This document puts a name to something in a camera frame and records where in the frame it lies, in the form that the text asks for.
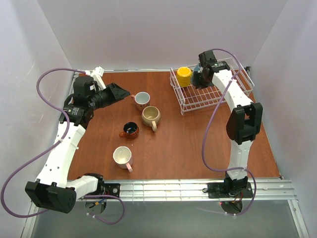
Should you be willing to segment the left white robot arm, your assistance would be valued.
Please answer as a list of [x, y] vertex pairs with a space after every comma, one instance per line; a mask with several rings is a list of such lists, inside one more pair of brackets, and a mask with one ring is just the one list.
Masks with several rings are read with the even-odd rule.
[[35, 182], [27, 182], [25, 191], [37, 207], [69, 213], [78, 198], [86, 195], [103, 195], [104, 178], [86, 173], [68, 181], [68, 172], [94, 111], [112, 105], [130, 96], [130, 92], [115, 83], [104, 85], [91, 76], [79, 76], [73, 83], [73, 93], [63, 106], [66, 115], [59, 118], [56, 141]]

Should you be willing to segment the blue mug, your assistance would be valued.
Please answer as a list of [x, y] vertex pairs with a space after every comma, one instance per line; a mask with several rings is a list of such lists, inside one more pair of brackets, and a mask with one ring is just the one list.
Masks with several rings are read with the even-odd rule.
[[200, 72], [201, 70], [201, 64], [198, 63], [192, 72], [191, 76], [191, 84], [194, 85], [196, 88], [201, 87], [202, 85], [202, 73]]

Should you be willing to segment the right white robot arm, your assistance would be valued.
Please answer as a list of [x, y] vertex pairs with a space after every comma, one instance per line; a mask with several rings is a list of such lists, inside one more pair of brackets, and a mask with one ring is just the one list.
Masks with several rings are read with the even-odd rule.
[[248, 182], [247, 164], [249, 152], [262, 123], [263, 107], [254, 103], [240, 88], [237, 79], [243, 67], [233, 72], [225, 61], [218, 61], [213, 50], [199, 54], [199, 63], [192, 75], [192, 84], [197, 89], [215, 86], [221, 93], [220, 102], [226, 101], [231, 114], [226, 132], [231, 141], [229, 166], [224, 170], [223, 182], [208, 183], [203, 190], [209, 198], [233, 197], [247, 192], [252, 195]]

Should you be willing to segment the yellow textured cup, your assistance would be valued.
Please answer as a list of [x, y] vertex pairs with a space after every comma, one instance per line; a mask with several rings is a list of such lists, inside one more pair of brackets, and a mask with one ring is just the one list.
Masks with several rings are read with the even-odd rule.
[[180, 87], [187, 87], [191, 84], [192, 70], [188, 67], [180, 67], [176, 71], [176, 78]]

